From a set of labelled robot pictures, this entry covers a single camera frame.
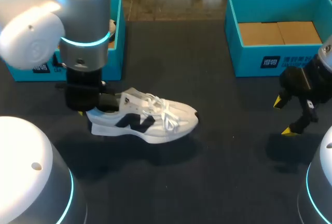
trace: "shoelace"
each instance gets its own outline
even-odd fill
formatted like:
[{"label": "shoelace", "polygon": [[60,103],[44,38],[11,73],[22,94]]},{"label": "shoelace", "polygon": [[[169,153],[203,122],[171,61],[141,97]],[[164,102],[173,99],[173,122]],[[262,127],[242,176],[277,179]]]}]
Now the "shoelace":
[{"label": "shoelace", "polygon": [[[179,126],[179,117],[173,114],[170,111],[170,104],[165,99],[161,99],[153,94],[147,93],[146,95],[150,96],[146,99],[148,100],[149,109],[153,111],[153,113],[143,111],[143,114],[146,116],[160,117],[165,130],[172,132]],[[156,111],[155,104],[158,103],[161,106],[160,111]]]}]

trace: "black table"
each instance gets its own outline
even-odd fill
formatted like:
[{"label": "black table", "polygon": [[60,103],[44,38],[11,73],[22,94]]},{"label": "black table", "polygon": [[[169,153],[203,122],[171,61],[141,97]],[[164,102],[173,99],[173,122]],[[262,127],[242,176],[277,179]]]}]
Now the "black table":
[{"label": "black table", "polygon": [[281,136],[300,106],[273,108],[275,77],[234,77],[223,27],[128,23],[126,69],[112,85],[196,108],[200,125],[178,141],[92,136],[54,83],[15,83],[3,63],[0,115],[34,123],[55,144],[85,192],[89,224],[300,223],[297,192],[332,124],[331,104],[304,135]]}]

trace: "glowing blue ring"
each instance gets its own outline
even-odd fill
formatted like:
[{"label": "glowing blue ring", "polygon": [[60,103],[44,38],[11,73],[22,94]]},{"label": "glowing blue ring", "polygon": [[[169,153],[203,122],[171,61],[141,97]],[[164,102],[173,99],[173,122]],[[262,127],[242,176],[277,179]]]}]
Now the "glowing blue ring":
[{"label": "glowing blue ring", "polygon": [[74,194],[74,179],[73,179],[73,175],[72,175],[72,172],[69,170],[69,173],[71,175],[71,182],[72,182],[72,189],[71,189],[71,196],[69,197],[69,201],[68,201],[68,204],[67,204],[67,207],[66,209],[64,210],[62,216],[60,217],[60,219],[58,220],[58,222],[56,224],[60,224],[64,217],[66,216],[68,210],[69,210],[69,207],[71,206],[71,203],[72,203],[72,200],[73,200],[73,194]]},{"label": "glowing blue ring", "polygon": [[307,177],[306,177],[306,184],[307,184],[307,192],[308,192],[308,196],[309,196],[309,199],[313,205],[313,207],[315,208],[315,210],[317,211],[317,213],[321,216],[321,218],[327,223],[327,224],[331,224],[331,222],[329,222],[325,217],[324,215],[319,211],[319,209],[316,207],[316,204],[313,202],[312,198],[311,198],[311,194],[310,194],[310,191],[309,191],[309,186],[308,186],[308,174],[309,174],[309,168],[307,170]]},{"label": "glowing blue ring", "polygon": [[70,41],[64,37],[61,37],[62,40],[64,40],[66,43],[69,43],[69,44],[72,44],[72,45],[75,45],[75,46],[80,46],[80,47],[91,47],[91,46],[96,46],[96,45],[99,45],[99,44],[102,44],[103,42],[105,42],[106,40],[108,40],[110,37],[110,32],[108,32],[106,34],[106,36],[104,36],[102,39],[98,40],[98,41],[93,41],[91,43],[78,43],[78,42],[75,42],[75,41]]}]

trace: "teal box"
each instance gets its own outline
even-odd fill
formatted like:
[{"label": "teal box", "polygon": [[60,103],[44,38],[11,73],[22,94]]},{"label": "teal box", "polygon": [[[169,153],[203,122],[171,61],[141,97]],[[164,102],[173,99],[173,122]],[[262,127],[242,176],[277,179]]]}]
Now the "teal box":
[{"label": "teal box", "polygon": [[237,77],[279,76],[287,66],[303,67],[321,45],[245,46],[239,23],[312,21],[324,43],[332,34],[331,0],[228,0],[225,32]]},{"label": "teal box", "polygon": [[[123,15],[122,0],[110,0],[110,18],[117,22],[114,48],[108,49],[108,63],[103,67],[103,80],[120,80],[122,72],[123,52],[126,39],[126,21]],[[55,55],[61,61],[57,49]],[[33,70],[18,70],[9,65],[10,73],[15,81],[65,81],[64,68],[54,67],[52,59],[46,64],[35,67]]]}]

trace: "sneaker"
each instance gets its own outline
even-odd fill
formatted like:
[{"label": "sneaker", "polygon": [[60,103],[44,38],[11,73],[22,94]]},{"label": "sneaker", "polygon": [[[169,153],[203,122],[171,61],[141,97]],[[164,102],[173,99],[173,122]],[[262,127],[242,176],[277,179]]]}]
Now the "sneaker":
[{"label": "sneaker", "polygon": [[116,31],[116,21],[114,20],[110,20],[109,21],[109,42],[114,41],[115,40],[115,31]]},{"label": "sneaker", "polygon": [[132,134],[150,144],[173,141],[190,133],[198,124],[192,107],[131,88],[116,94],[119,110],[105,113],[97,108],[86,112],[91,133],[100,136]]}]

